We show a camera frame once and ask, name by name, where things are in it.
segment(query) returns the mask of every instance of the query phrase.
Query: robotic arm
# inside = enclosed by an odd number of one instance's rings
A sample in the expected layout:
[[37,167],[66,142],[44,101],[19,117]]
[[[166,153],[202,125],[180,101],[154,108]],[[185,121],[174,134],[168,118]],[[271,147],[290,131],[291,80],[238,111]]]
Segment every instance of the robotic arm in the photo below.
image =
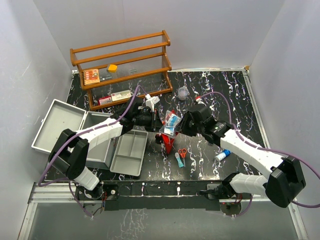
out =
[[[150,97],[149,95],[146,95],[145,98],[146,106],[144,107],[143,99],[134,98],[131,107],[119,122],[111,124],[116,122],[116,119],[124,113],[130,101],[106,121],[90,127],[94,131],[76,137],[61,152],[53,166],[69,179],[78,182],[85,188],[86,194],[90,195],[91,198],[99,198],[102,194],[103,184],[86,167],[87,154],[96,145],[127,133],[134,125],[144,126],[148,132],[158,132],[163,125],[157,109],[154,108],[159,98],[157,96]],[[254,166],[262,174],[245,175],[238,172],[232,173],[222,181],[220,186],[210,190],[211,192],[209,193],[218,198],[232,197],[236,193],[258,194],[267,196],[277,206],[285,208],[306,186],[302,168],[297,159],[292,157],[284,158],[279,154],[258,150],[247,145],[240,139],[239,133],[237,133],[238,130],[234,129],[229,123],[216,121],[210,108],[204,104],[193,105],[183,116],[177,130],[191,137],[201,134],[210,144],[216,144],[219,147],[230,150]],[[76,132],[70,129],[66,129],[61,133],[52,149],[49,161],[52,160],[62,145],[75,134]],[[242,138],[249,143],[257,145],[244,136]]]

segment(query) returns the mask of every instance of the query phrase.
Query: bottle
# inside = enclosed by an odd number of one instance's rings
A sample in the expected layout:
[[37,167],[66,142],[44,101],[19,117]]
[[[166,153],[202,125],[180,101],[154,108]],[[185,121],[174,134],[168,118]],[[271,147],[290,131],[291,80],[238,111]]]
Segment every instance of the bottle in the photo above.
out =
[[215,160],[218,162],[221,162],[223,159],[228,157],[231,154],[231,152],[227,149],[225,149],[223,152],[219,153],[217,156],[214,157]]

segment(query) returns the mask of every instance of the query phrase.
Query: red and white box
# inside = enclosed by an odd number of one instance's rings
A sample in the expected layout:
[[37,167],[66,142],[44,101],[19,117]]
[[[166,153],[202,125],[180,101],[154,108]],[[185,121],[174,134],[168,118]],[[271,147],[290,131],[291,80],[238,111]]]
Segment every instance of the red and white box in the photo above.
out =
[[108,104],[108,103],[112,103],[112,99],[110,96],[101,97],[98,100],[99,105]]

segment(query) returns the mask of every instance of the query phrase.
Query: gray floor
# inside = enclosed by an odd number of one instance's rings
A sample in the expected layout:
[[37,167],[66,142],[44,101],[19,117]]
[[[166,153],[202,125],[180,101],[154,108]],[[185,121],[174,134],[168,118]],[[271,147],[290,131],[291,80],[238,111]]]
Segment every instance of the gray floor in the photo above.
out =
[[287,208],[252,203],[231,219],[202,209],[129,209],[97,214],[94,220],[75,203],[39,203],[29,240],[296,240]]

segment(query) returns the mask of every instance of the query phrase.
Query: storage box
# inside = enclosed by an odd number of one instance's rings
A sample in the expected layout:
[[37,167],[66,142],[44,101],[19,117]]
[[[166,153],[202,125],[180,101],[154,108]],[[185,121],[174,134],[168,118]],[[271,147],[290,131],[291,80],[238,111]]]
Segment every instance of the storage box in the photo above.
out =
[[[86,111],[54,99],[31,147],[49,154],[61,132],[65,129],[77,131],[105,121],[110,113]],[[110,139],[93,148],[87,156],[89,168],[109,169],[118,139]]]
[[119,137],[110,172],[139,176],[147,140],[148,132],[139,130],[131,130]]

